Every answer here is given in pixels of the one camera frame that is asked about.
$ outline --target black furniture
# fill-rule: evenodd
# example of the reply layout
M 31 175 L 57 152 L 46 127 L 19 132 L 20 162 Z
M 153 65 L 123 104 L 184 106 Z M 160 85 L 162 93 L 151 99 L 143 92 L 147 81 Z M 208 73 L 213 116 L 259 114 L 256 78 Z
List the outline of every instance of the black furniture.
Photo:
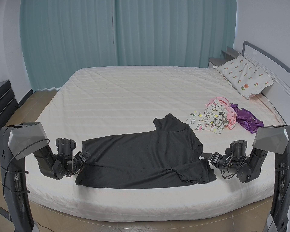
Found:
M 9 80 L 0 82 L 0 126 L 5 126 L 18 108 Z
M 227 47 L 226 51 L 222 50 L 222 54 L 224 58 L 209 58 L 209 68 L 212 68 L 213 66 L 220 66 L 239 56 L 239 53 L 230 47 Z

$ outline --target teal curtain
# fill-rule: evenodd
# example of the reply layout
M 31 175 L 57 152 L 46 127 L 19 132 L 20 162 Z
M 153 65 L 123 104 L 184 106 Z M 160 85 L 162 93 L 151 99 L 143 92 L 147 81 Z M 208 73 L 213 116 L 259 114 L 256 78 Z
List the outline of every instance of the teal curtain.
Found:
M 86 67 L 207 67 L 235 22 L 236 0 L 22 0 L 20 35 L 35 91 Z

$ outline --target black garment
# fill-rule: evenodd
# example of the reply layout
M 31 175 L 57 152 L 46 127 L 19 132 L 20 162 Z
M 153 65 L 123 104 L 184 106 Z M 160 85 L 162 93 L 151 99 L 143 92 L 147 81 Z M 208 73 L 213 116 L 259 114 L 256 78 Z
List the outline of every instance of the black garment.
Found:
M 91 154 L 76 184 L 95 188 L 149 189 L 216 180 L 202 143 L 172 114 L 155 118 L 156 130 L 83 141 Z

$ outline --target white pillowcase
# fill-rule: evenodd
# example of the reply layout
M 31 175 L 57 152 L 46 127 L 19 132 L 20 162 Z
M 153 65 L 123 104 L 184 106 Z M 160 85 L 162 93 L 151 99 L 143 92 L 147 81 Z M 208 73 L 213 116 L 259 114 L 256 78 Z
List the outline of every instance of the white pillowcase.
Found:
M 246 99 L 274 83 L 265 69 L 253 65 L 241 55 L 214 68 Z

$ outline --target fitted sheet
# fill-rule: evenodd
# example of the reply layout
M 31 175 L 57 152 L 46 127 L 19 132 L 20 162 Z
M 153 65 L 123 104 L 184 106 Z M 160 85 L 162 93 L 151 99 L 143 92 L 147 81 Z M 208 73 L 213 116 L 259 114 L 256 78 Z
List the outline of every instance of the fitted sheet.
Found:
M 77 142 L 125 133 L 155 130 L 153 119 L 168 113 L 185 122 L 188 114 L 205 110 L 213 97 L 250 110 L 265 125 L 279 125 L 275 115 L 258 98 L 246 100 L 221 74 L 208 68 L 164 66 L 117 66 L 78 70 L 57 92 L 37 122 L 51 140 Z M 220 135 L 194 131 L 204 152 L 224 153 L 233 140 L 247 140 L 250 154 L 255 134 L 239 124 Z M 101 221 L 162 221 L 209 218 L 235 210 L 273 194 L 274 154 L 269 153 L 260 176 L 247 183 L 224 180 L 211 166 L 217 180 L 207 184 L 162 189 L 111 189 L 77 186 L 75 176 L 57 181 L 43 176 L 33 155 L 26 158 L 29 199 L 78 217 Z

